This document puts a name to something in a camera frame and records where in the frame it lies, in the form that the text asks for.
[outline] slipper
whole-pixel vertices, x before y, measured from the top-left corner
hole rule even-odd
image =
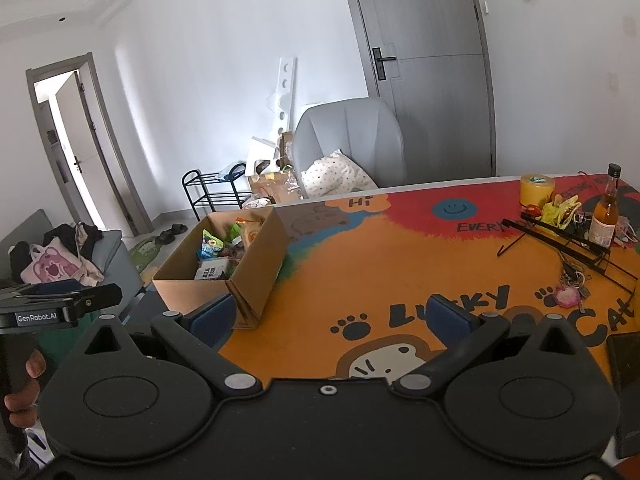
[[[171,226],[171,232],[174,235],[181,235],[187,232],[189,228],[184,224],[174,224]]]
[[[169,231],[162,231],[157,237],[156,237],[156,243],[159,245],[169,245],[175,242],[175,235],[171,232],[171,230]]]

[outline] bottle label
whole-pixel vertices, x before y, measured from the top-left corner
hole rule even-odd
[[[615,225],[603,224],[594,217],[593,221],[591,221],[591,227],[589,228],[589,240],[603,247],[609,247],[615,233]]]

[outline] black bottle cap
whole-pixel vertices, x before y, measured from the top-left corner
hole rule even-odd
[[[609,164],[609,176],[613,178],[620,178],[622,174],[622,168],[617,164]]]

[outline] door handle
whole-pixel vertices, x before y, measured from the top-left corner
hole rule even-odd
[[[78,160],[78,158],[77,158],[75,155],[74,155],[74,159],[76,160],[76,161],[74,162],[74,166],[75,166],[76,168],[78,168],[78,171],[80,172],[80,174],[82,174],[82,168],[80,167],[80,161]]]
[[[385,61],[397,61],[398,58],[393,57],[382,57],[382,49],[380,47],[376,47],[373,49],[373,61],[376,65],[376,73],[378,74],[378,81],[386,81],[386,73],[385,73]]]

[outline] glass bottle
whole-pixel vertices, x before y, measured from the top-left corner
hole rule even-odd
[[[589,240],[603,247],[610,247],[618,224],[618,182],[622,168],[609,164],[609,180],[600,201],[593,211],[593,221],[589,228]]]

